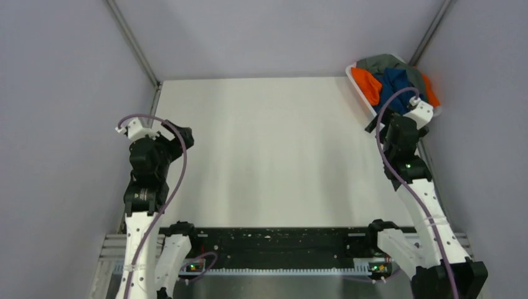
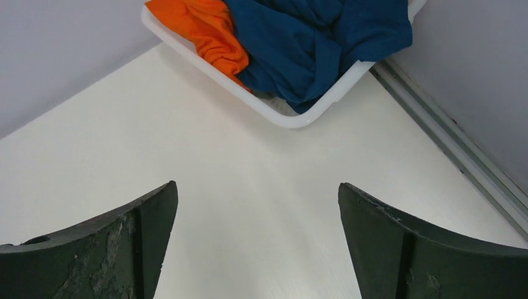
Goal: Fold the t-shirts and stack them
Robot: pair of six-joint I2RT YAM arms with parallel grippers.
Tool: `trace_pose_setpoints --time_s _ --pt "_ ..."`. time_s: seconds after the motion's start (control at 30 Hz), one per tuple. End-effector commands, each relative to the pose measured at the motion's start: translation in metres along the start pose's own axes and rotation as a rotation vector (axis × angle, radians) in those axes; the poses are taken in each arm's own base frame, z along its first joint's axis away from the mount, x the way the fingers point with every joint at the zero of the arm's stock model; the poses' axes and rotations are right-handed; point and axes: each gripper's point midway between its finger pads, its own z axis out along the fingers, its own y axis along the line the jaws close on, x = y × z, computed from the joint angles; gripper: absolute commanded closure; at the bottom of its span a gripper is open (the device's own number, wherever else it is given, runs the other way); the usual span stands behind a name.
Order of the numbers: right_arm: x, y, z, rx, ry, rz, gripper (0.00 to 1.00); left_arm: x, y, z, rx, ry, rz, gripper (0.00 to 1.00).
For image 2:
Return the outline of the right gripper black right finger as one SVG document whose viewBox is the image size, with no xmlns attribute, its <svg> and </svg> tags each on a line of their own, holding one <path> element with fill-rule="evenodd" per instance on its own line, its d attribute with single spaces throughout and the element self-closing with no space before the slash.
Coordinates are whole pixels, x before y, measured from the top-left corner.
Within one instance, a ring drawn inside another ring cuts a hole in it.
<svg viewBox="0 0 528 299">
<path fill-rule="evenodd" d="M 444 229 L 342 183 L 338 203 L 362 298 L 526 298 L 527 251 Z"/>
</svg>

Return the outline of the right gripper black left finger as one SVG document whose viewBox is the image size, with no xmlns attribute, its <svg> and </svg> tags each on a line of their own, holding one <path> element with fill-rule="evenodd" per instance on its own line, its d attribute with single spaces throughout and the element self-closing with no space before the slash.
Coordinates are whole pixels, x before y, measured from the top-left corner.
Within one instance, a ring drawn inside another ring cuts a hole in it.
<svg viewBox="0 0 528 299">
<path fill-rule="evenodd" d="M 153 298 L 177 213 L 174 181 L 68 228 L 1 246 L 2 298 Z"/>
</svg>

